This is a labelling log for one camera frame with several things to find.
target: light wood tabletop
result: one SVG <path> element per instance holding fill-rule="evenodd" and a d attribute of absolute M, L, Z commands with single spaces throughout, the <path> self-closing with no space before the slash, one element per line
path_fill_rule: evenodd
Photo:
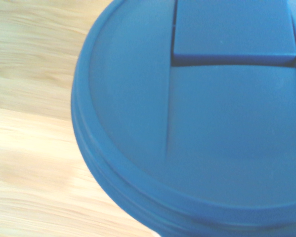
<path fill-rule="evenodd" d="M 111 0 L 0 0 L 0 237 L 151 237 L 92 177 L 70 118 L 75 63 Z"/>

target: wood grain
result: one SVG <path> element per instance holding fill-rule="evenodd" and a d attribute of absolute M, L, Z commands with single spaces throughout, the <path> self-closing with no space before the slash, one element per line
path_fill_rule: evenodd
<path fill-rule="evenodd" d="M 87 32 L 110 0 L 0 0 L 0 237 L 151 237 L 96 183 L 72 130 Z"/>

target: blue plastic lid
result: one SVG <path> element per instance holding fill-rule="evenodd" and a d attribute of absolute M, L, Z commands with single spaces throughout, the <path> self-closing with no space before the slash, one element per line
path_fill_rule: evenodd
<path fill-rule="evenodd" d="M 296 0 L 115 0 L 72 89 L 81 153 L 162 237 L 296 237 Z"/>

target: blue container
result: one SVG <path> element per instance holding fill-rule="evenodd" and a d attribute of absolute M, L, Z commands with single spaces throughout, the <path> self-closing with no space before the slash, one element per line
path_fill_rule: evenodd
<path fill-rule="evenodd" d="M 115 0 L 71 103 L 98 183 L 162 237 L 296 237 L 296 0 Z"/>

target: wooden table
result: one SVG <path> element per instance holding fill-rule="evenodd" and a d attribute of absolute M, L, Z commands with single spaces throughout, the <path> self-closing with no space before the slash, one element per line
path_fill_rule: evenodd
<path fill-rule="evenodd" d="M 0 0 L 0 237 L 151 237 L 87 169 L 75 63 L 111 0 Z"/>

